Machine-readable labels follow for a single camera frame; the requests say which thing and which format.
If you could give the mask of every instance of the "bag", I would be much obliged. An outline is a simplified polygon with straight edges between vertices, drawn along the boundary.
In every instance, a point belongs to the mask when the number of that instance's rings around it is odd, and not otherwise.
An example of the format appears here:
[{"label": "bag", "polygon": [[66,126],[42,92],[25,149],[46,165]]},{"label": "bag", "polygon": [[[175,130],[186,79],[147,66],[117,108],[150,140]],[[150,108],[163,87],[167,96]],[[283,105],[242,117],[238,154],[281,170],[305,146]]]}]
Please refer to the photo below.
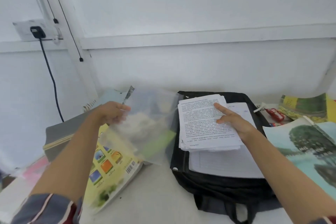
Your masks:
[{"label": "bag", "polygon": [[[263,132],[263,126],[269,123],[260,113],[249,97],[234,92],[184,92],[183,99],[220,94],[227,103],[246,102],[257,129]],[[178,183],[188,192],[194,194],[199,210],[228,215],[235,224],[251,224],[257,212],[268,211],[282,207],[266,179],[234,178],[202,174],[189,170],[189,152],[179,148],[179,128],[177,130],[170,169]],[[247,208],[247,220],[237,219],[236,204]]]}]

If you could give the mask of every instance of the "barcode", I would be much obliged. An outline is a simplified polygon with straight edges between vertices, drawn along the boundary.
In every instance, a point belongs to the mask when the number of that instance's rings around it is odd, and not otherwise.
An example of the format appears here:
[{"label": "barcode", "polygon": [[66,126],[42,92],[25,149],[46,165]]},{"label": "barcode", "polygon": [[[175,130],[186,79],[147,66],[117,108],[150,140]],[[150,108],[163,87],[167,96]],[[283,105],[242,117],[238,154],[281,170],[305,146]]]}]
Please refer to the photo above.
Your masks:
[{"label": "barcode", "polygon": [[132,163],[131,163],[131,164],[128,166],[128,168],[126,169],[126,172],[127,172],[128,174],[132,171],[134,165],[135,165],[135,161],[132,161]]}]

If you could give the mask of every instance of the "table surface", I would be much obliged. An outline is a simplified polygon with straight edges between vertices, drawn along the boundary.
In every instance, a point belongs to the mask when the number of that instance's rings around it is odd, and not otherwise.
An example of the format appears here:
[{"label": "table surface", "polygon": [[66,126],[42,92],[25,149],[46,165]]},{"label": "table surface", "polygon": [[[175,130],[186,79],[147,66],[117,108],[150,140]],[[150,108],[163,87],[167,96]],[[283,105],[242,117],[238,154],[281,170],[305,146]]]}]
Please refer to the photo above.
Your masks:
[{"label": "table surface", "polygon": [[[33,185],[17,178],[0,193],[0,221],[9,223]],[[245,207],[237,207],[238,219],[246,219]],[[143,166],[128,186],[96,215],[84,206],[81,224],[184,223],[231,224],[228,216],[197,210],[194,197],[176,181],[166,160],[161,166]],[[257,213],[254,224],[291,224],[284,209]]]}]

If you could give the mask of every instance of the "orange square picture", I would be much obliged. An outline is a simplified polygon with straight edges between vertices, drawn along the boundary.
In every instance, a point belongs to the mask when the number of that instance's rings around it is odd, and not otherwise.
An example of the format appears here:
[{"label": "orange square picture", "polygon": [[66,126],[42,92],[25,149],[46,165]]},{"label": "orange square picture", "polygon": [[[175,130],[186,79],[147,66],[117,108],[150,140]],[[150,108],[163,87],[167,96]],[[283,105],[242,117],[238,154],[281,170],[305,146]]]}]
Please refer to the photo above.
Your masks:
[{"label": "orange square picture", "polygon": [[113,165],[111,164],[109,160],[106,160],[103,164],[101,164],[100,167],[107,174],[113,168]]},{"label": "orange square picture", "polygon": [[119,151],[115,151],[112,155],[111,155],[111,158],[113,159],[113,161],[115,163],[119,163],[120,160],[122,160],[123,158],[123,155],[121,155],[121,153]]}]

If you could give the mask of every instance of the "wall socket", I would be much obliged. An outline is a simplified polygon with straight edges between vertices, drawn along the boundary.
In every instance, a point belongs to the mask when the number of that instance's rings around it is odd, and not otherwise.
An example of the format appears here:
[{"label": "wall socket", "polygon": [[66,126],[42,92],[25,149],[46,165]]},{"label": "wall socket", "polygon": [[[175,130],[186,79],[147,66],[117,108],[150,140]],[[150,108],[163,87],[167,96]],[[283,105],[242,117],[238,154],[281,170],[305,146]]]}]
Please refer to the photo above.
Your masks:
[{"label": "wall socket", "polygon": [[36,39],[30,32],[30,27],[32,26],[40,26],[43,29],[46,36],[44,39],[53,39],[56,33],[56,29],[53,29],[52,27],[48,26],[45,23],[44,19],[18,21],[13,22],[13,25],[22,41],[38,41],[38,39]]}]

